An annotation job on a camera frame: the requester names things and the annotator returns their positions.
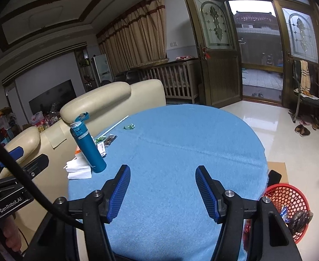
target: crib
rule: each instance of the crib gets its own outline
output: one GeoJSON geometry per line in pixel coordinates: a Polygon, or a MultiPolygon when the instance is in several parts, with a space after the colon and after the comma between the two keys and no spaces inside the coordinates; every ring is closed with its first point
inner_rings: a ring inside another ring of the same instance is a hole
{"type": "Polygon", "coordinates": [[[158,79],[162,82],[167,99],[198,101],[198,86],[202,83],[198,59],[174,61],[138,71],[140,81],[158,79]]]}

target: table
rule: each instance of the table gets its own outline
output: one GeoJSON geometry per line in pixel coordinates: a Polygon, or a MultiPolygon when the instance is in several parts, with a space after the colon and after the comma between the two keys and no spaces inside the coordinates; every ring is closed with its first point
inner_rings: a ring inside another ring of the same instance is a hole
{"type": "MultiPolygon", "coordinates": [[[[69,200],[114,178],[131,180],[118,216],[106,225],[112,250],[137,260],[209,261],[221,226],[208,216],[195,182],[204,165],[242,198],[259,199],[267,183],[264,148],[238,117],[203,105],[170,105],[132,115],[115,127],[105,171],[69,181],[69,200]],[[123,129],[134,124],[133,130],[123,129]]],[[[240,260],[245,253],[240,250],[240,260]]]]}

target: water bottle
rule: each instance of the water bottle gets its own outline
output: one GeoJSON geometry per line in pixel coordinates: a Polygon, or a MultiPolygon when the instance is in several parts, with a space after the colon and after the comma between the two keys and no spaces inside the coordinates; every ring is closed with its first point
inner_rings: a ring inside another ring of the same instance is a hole
{"type": "Polygon", "coordinates": [[[70,133],[75,139],[78,147],[86,157],[89,165],[94,172],[102,172],[106,168],[106,163],[100,155],[94,139],[90,135],[84,120],[89,119],[89,114],[84,113],[76,118],[75,122],[70,124],[70,133]]]}

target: beige leather sofa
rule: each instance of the beige leather sofa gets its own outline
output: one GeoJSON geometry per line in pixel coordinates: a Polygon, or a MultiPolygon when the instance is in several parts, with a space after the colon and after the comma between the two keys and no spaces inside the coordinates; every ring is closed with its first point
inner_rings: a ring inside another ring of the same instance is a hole
{"type": "MultiPolygon", "coordinates": [[[[118,122],[127,115],[164,106],[165,96],[161,81],[146,80],[132,85],[114,82],[94,89],[75,98],[60,110],[62,119],[39,133],[30,127],[12,139],[5,147],[10,151],[17,146],[24,149],[24,155],[17,162],[25,166],[40,154],[49,157],[49,166],[33,179],[44,195],[53,202],[60,196],[68,195],[66,162],[74,157],[76,143],[70,134],[69,124],[83,112],[89,112],[86,121],[92,136],[118,122]]],[[[0,177],[9,175],[4,169],[0,177]]],[[[17,212],[16,222],[31,240],[34,232],[46,214],[35,200],[17,212]]]]}

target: hand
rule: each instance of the hand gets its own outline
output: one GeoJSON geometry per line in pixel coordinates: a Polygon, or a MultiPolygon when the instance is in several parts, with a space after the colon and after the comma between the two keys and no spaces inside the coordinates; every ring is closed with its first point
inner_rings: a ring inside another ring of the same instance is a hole
{"type": "Polygon", "coordinates": [[[14,252],[21,249],[22,240],[13,216],[7,217],[2,225],[2,233],[6,237],[6,245],[14,252]]]}

